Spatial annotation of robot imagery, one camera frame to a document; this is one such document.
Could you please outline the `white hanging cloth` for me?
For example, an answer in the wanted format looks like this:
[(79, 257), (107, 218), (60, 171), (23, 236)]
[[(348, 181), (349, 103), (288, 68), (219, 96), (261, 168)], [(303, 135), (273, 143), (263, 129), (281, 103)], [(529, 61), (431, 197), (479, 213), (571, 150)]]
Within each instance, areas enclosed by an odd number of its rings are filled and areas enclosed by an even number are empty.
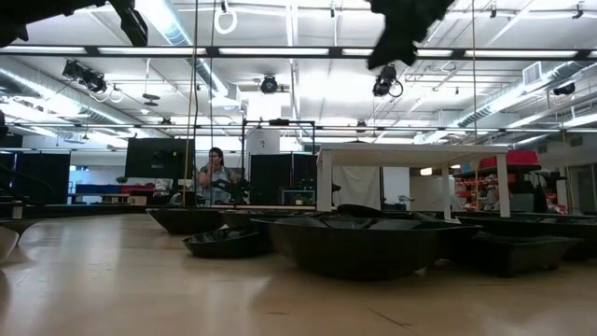
[(380, 168), (373, 166), (334, 166), (333, 183), (340, 186), (334, 192), (335, 205), (357, 204), (381, 209)]

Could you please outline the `black monitor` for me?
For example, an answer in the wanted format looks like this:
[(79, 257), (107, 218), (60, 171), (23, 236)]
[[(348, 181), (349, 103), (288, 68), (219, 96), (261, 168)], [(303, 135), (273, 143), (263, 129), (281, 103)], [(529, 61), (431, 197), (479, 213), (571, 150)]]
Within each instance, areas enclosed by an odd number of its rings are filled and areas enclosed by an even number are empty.
[(132, 178), (191, 178), (195, 146), (192, 140), (130, 138), (125, 176)]

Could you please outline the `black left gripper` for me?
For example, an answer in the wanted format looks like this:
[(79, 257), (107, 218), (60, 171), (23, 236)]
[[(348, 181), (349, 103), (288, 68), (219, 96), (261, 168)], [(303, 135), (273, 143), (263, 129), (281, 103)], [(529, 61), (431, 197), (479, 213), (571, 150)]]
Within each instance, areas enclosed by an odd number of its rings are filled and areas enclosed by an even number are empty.
[[(85, 7), (102, 7), (108, 0), (0, 0), (0, 23), (32, 23), (59, 15), (69, 16)], [(148, 28), (135, 0), (109, 0), (119, 15), (120, 28), (134, 47), (146, 47)]]

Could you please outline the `person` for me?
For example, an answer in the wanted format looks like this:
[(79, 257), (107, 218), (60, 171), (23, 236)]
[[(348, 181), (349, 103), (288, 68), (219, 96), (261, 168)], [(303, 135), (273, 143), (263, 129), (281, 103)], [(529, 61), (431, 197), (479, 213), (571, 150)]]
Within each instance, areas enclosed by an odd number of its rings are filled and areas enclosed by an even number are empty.
[(215, 182), (231, 182), (231, 172), (225, 166), (224, 154), (219, 147), (210, 149), (208, 162), (200, 169), (198, 178), (206, 204), (222, 204), (230, 201), (231, 195), (227, 191), (214, 186)]

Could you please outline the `black tubular stand frame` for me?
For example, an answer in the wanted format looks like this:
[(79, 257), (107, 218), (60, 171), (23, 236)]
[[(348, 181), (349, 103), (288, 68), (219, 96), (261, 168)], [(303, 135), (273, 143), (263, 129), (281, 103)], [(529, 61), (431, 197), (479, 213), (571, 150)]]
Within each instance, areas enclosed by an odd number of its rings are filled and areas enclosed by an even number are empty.
[[(304, 153), (301, 149), (282, 149), (282, 137), (285, 131), (294, 135), (305, 135), (312, 143), (312, 152)], [(314, 155), (315, 122), (296, 119), (244, 119), (241, 126), (241, 174), (243, 189), (247, 192), (249, 204), (249, 168), (252, 155), (304, 154)]]

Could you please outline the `white curved object dark rim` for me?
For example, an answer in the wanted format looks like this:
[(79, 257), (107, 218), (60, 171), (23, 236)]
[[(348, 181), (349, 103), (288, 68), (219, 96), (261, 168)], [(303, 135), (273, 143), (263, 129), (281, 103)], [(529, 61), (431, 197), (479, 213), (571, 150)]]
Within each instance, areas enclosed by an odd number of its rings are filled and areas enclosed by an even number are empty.
[(3, 263), (36, 219), (0, 219), (0, 263)]

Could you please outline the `black square mini plate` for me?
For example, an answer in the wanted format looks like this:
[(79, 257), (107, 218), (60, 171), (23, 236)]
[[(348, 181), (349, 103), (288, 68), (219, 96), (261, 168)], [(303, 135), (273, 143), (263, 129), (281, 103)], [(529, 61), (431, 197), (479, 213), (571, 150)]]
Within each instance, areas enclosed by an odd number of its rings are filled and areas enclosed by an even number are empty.
[(172, 235), (195, 235), (219, 230), (222, 214), (208, 208), (147, 208), (146, 213)]
[(516, 237), (479, 233), (466, 247), (468, 266), (503, 277), (557, 270), (564, 254), (581, 239), (560, 236)]

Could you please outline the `metal rack with red bins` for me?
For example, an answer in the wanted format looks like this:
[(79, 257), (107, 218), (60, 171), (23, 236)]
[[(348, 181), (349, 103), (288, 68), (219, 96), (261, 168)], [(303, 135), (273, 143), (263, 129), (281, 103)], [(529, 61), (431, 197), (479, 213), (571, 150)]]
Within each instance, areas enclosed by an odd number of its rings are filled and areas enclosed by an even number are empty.
[[(555, 213), (568, 211), (563, 194), (565, 177), (542, 168), (535, 151), (512, 149), (506, 154), (507, 188), (510, 212)], [(454, 175), (455, 207), (462, 211), (498, 212), (500, 196), (497, 158), (469, 164)]]

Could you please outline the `black partition panel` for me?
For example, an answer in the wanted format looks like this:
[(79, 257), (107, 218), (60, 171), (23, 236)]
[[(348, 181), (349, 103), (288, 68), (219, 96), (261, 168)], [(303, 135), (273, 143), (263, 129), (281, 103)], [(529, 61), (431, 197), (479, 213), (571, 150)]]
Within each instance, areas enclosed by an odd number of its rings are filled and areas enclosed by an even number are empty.
[(251, 204), (312, 205), (316, 157), (304, 154), (252, 155), (249, 168)]
[(0, 152), (0, 195), (30, 204), (66, 204), (69, 154)]

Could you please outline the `blue and red low cabinet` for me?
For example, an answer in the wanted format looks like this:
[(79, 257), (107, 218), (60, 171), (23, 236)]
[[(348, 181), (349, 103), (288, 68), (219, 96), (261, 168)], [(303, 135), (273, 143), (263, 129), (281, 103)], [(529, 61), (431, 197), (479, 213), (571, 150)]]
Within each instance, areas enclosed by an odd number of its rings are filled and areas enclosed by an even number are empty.
[(100, 204), (131, 204), (146, 205), (155, 191), (153, 183), (135, 185), (96, 185), (78, 184), (74, 191), (68, 194), (70, 204), (91, 203), (85, 198), (99, 198)]

